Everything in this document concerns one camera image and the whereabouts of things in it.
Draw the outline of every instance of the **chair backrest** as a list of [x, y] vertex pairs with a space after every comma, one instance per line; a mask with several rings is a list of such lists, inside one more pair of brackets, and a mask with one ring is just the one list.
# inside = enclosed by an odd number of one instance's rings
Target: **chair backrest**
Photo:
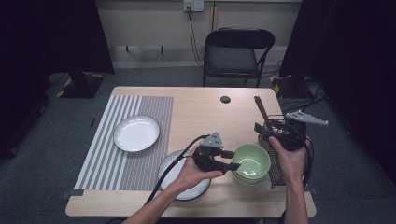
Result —
[[270, 49], [275, 43], [273, 34], [262, 29], [221, 28], [210, 33], [207, 46], [240, 49]]

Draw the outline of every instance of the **white plate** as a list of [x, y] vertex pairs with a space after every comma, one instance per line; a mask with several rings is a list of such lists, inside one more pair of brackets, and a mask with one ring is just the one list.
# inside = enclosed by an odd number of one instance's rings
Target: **white plate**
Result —
[[[166, 168], [168, 168], [168, 166], [178, 157], [178, 155], [180, 155], [183, 152], [183, 150], [180, 151], [176, 151], [172, 154], [170, 154], [169, 156], [167, 156], [163, 162], [161, 162], [160, 165], [160, 169], [158, 171], [158, 178], [161, 178], [161, 175], [163, 174], [163, 172], [165, 172]], [[190, 151], [187, 151], [184, 156], [188, 156], [190, 154]], [[166, 187], [168, 187], [169, 184], [171, 184], [172, 182], [175, 181], [176, 177], [178, 176], [178, 174], [180, 173], [181, 168], [184, 165], [184, 162], [186, 161], [186, 159], [182, 159], [178, 164], [176, 164], [174, 166], [174, 168], [172, 168], [172, 170], [168, 173], [168, 175], [165, 177], [165, 179], [163, 180], [163, 182], [161, 183], [161, 188], [162, 189], [166, 189]], [[195, 198], [198, 198], [199, 196], [201, 196], [203, 193], [205, 193], [205, 191], [207, 190], [207, 188], [209, 187], [210, 184], [210, 179], [205, 179], [203, 181], [201, 181], [197, 186], [193, 187], [192, 189], [187, 189], [183, 192], [181, 192], [176, 199], [180, 200], [180, 201], [188, 201], [188, 200], [192, 200]]]
[[128, 152], [150, 147], [160, 135], [160, 125], [152, 117], [134, 115], [124, 119], [113, 133], [116, 146]]

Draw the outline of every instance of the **black folding chair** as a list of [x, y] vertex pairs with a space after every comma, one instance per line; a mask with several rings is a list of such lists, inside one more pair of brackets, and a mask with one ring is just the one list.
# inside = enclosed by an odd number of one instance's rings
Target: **black folding chair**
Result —
[[[205, 41], [203, 86], [206, 76], [257, 78], [259, 87], [268, 51], [275, 43], [273, 34], [262, 29], [222, 28], [210, 33]], [[255, 50], [261, 49], [257, 61]]]

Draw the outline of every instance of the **human arm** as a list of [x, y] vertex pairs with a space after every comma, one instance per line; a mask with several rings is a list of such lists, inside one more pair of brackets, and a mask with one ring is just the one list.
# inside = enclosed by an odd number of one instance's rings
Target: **human arm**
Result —
[[196, 165], [193, 158], [188, 157], [184, 162], [176, 180], [164, 189], [151, 202], [139, 211], [128, 217], [124, 224], [156, 223], [169, 204], [186, 189], [195, 187], [204, 179], [215, 178], [223, 175], [221, 171], [204, 172]]
[[301, 147], [295, 151], [287, 151], [279, 141], [270, 137], [269, 141], [279, 158], [280, 168], [286, 182], [286, 213], [285, 224], [306, 224], [308, 214], [305, 204], [303, 177], [306, 161], [306, 150]]

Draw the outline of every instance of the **forearm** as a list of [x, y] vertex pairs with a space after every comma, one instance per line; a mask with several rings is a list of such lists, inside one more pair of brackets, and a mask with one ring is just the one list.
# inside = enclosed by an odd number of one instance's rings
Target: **forearm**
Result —
[[143, 206], [139, 211], [126, 219], [124, 224], [156, 223], [169, 204], [179, 195], [183, 189], [176, 183], [169, 185], [151, 202]]
[[308, 223], [304, 186], [299, 180], [289, 182], [287, 185], [285, 224], [290, 223]]

